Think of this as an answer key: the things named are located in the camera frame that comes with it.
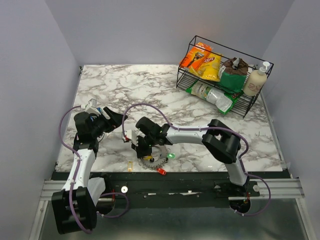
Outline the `metal keyring holder with rings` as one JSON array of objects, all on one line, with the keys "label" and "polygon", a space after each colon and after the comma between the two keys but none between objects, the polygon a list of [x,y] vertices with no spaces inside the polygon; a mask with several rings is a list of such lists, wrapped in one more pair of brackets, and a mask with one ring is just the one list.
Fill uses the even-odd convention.
[{"label": "metal keyring holder with rings", "polygon": [[165,146],[153,146],[151,154],[140,159],[140,164],[144,169],[156,170],[161,168],[168,161],[168,151]]}]

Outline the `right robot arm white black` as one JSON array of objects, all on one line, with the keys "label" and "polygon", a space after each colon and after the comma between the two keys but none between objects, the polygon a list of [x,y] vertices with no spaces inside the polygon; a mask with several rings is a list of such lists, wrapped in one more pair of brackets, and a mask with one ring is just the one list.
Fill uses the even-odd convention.
[{"label": "right robot arm white black", "polygon": [[159,126],[147,117],[142,117],[136,124],[144,136],[132,139],[131,148],[139,159],[150,156],[152,147],[159,145],[197,144],[203,145],[219,162],[225,164],[229,174],[230,191],[241,196],[248,190],[249,177],[245,174],[240,161],[241,136],[217,119],[207,126],[187,127],[171,126],[166,123]]}]

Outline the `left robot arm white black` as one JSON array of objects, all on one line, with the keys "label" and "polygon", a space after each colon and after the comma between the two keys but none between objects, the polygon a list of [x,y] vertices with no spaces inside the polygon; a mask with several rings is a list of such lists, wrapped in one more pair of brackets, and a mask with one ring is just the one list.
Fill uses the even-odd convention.
[{"label": "left robot arm white black", "polygon": [[120,127],[127,118],[108,107],[89,105],[74,116],[73,164],[62,190],[51,197],[59,234],[90,233],[96,227],[98,200],[111,191],[111,185],[103,178],[90,178],[99,150],[98,138]]}]

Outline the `red key tag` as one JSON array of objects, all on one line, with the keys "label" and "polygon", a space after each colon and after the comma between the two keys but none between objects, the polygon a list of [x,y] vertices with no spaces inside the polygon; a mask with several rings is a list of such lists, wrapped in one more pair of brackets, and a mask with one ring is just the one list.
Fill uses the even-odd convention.
[{"label": "red key tag", "polygon": [[167,172],[162,168],[157,168],[157,172],[160,173],[163,176],[167,174]]}]

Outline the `green key tag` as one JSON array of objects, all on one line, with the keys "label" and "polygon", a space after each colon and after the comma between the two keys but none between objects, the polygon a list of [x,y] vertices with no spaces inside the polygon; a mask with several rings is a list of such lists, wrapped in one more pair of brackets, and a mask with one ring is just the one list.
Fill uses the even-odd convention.
[{"label": "green key tag", "polygon": [[174,159],[174,158],[175,158],[175,154],[174,154],[174,153],[169,153],[169,154],[167,155],[167,157],[168,157],[169,159]]}]

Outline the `yellow key tag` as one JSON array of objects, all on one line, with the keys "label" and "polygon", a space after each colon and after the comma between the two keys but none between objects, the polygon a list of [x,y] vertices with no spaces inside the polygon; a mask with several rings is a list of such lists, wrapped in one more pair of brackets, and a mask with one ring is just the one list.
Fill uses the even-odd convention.
[{"label": "yellow key tag", "polygon": [[132,171],[133,171],[133,162],[132,162],[132,161],[129,161],[129,162],[128,162],[127,171],[128,171],[128,172],[132,172]]}]

